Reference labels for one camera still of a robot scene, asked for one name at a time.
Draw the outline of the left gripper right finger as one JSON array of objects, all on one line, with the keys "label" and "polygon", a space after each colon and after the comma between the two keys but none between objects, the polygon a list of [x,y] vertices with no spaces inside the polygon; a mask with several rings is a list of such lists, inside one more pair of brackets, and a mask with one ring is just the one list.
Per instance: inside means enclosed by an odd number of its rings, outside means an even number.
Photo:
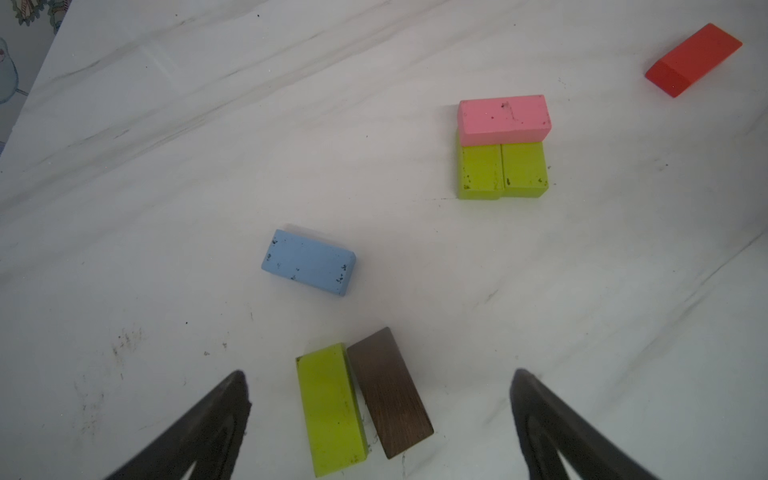
[{"label": "left gripper right finger", "polygon": [[583,479],[653,479],[531,372],[518,369],[511,409],[531,479],[567,479],[568,461]]}]

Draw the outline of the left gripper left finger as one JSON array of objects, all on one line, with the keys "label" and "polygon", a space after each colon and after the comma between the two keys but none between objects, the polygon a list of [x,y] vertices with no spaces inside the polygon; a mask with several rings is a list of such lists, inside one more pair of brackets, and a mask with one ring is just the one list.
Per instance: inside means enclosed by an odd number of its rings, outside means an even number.
[{"label": "left gripper left finger", "polygon": [[245,373],[228,375],[111,479],[229,479],[251,403]]}]

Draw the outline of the lime green wood block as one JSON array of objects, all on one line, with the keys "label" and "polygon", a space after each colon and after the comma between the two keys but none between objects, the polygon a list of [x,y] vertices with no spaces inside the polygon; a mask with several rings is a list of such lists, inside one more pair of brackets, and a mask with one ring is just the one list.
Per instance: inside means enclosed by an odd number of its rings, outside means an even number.
[{"label": "lime green wood block", "polygon": [[303,355],[296,368],[314,475],[365,461],[368,444],[345,346]]},{"label": "lime green wood block", "polygon": [[549,188],[548,169],[542,143],[501,146],[506,197],[539,198]]},{"label": "lime green wood block", "polygon": [[500,145],[461,145],[456,135],[458,193],[461,200],[497,200],[504,193]]}]

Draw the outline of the pink wood block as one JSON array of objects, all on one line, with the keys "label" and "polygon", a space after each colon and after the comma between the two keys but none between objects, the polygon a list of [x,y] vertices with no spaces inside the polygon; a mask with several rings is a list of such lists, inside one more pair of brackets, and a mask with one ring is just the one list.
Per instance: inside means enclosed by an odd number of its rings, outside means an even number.
[{"label": "pink wood block", "polygon": [[462,100],[457,124],[463,147],[538,143],[552,129],[543,95]]}]

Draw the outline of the brown wood block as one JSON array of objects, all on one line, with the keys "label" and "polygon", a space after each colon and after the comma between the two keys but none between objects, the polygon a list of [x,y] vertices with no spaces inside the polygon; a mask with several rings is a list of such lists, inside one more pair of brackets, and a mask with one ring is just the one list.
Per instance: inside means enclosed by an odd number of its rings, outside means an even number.
[{"label": "brown wood block", "polygon": [[353,344],[347,349],[347,356],[388,459],[434,434],[390,328]]}]

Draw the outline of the light blue wood block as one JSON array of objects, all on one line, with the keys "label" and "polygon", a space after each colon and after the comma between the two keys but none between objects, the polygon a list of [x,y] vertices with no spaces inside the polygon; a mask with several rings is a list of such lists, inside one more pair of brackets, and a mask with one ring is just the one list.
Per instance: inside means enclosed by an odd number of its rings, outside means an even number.
[{"label": "light blue wood block", "polygon": [[344,296],[355,263],[356,255],[350,250],[277,230],[261,268],[279,277]]}]

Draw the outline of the red wood block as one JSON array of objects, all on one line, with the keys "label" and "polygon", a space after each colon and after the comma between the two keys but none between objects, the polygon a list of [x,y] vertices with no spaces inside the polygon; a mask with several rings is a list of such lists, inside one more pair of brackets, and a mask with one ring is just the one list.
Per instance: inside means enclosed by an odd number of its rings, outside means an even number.
[{"label": "red wood block", "polygon": [[708,23],[657,60],[645,78],[676,98],[742,45],[734,36]]}]

